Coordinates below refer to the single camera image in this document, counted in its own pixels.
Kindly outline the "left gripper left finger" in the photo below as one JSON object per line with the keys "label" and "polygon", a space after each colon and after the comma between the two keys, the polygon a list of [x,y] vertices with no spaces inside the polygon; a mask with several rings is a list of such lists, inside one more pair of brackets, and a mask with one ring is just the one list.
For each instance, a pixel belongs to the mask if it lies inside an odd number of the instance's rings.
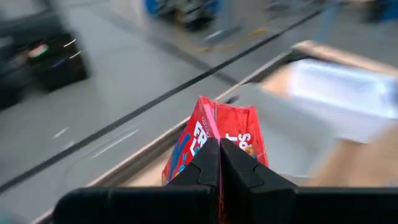
{"label": "left gripper left finger", "polygon": [[217,224],[219,144],[210,138],[162,187],[86,187],[56,204],[53,224]]}

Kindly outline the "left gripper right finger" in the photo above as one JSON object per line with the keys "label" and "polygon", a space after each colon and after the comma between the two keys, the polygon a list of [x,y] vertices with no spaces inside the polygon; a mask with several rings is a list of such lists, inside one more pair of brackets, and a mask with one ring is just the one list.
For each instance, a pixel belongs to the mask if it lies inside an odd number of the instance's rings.
{"label": "left gripper right finger", "polygon": [[299,187],[220,141],[230,224],[398,224],[398,188]]}

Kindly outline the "red snack bag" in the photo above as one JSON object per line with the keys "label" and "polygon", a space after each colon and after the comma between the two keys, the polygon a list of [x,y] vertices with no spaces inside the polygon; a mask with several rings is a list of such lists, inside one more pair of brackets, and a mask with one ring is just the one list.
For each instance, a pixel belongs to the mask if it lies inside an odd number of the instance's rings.
{"label": "red snack bag", "polygon": [[209,138],[226,138],[261,164],[269,165],[256,107],[200,96],[162,171],[162,183],[168,184],[183,171]]}

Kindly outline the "grey plastic bin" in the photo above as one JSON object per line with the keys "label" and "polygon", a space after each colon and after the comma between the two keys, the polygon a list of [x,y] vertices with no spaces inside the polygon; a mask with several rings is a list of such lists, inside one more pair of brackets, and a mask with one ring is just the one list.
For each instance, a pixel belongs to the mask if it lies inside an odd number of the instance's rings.
{"label": "grey plastic bin", "polygon": [[269,165],[307,179],[336,143],[368,143],[398,121],[398,79],[337,63],[301,59],[238,88],[237,104],[257,108]]}

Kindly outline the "blue and black cart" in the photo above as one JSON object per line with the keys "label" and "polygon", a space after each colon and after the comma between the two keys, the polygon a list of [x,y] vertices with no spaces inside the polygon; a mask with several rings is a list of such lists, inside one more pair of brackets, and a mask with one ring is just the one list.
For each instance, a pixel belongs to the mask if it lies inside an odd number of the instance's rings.
{"label": "blue and black cart", "polygon": [[208,27],[218,12],[219,0],[143,0],[150,16],[186,30]]}

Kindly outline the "black floor equipment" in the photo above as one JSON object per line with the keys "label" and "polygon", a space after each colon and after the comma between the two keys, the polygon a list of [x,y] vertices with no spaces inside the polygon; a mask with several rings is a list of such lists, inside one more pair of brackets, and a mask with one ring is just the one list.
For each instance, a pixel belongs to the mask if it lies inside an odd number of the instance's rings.
{"label": "black floor equipment", "polygon": [[0,21],[0,111],[31,83],[51,92],[88,77],[76,35],[57,13]]}

